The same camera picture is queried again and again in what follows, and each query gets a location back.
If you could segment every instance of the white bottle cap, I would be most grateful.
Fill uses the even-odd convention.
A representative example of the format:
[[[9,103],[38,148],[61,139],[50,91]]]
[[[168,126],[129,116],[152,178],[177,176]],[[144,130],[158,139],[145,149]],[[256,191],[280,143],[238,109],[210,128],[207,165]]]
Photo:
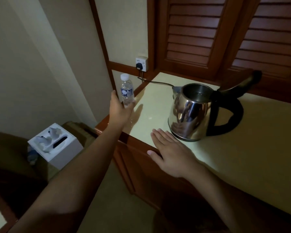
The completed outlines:
[[[121,74],[121,80],[127,81],[129,79],[129,74]]]

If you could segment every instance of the black plug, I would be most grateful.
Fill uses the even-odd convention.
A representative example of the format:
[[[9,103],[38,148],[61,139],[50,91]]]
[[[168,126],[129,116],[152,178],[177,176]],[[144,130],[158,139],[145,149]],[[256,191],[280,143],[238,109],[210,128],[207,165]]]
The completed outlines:
[[[137,64],[136,64],[136,69],[138,69],[138,70],[142,70],[142,69],[143,69],[143,67],[142,67],[142,63],[137,63]]]

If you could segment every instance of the tissue box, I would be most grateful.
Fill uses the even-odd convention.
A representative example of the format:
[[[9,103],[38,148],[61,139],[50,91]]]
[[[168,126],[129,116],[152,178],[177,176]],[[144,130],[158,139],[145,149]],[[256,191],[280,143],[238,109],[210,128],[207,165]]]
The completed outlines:
[[[78,139],[54,123],[28,141],[47,162],[62,169],[82,149]]]

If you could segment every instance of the stainless steel kettle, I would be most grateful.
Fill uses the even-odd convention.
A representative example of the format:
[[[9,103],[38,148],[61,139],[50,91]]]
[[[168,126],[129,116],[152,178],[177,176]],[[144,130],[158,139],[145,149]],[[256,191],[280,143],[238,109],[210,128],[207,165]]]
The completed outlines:
[[[199,83],[173,87],[174,103],[168,118],[171,132],[184,141],[198,141],[232,131],[244,113],[237,98],[258,83],[261,76],[261,71],[252,69],[237,72],[225,79],[217,91]],[[215,126],[219,107],[230,110],[233,116],[227,124]]]

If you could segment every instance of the black kettle handle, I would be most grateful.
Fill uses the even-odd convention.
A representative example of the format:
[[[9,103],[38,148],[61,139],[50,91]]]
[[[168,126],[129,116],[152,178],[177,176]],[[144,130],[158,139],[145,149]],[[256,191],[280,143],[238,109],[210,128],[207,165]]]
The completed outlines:
[[[220,126],[215,126],[217,116],[219,113],[219,107],[225,108],[233,113],[229,121]],[[218,101],[214,101],[211,105],[211,112],[209,118],[209,124],[207,128],[207,136],[217,136],[228,133],[238,126],[244,115],[244,108],[237,98],[221,98]]]

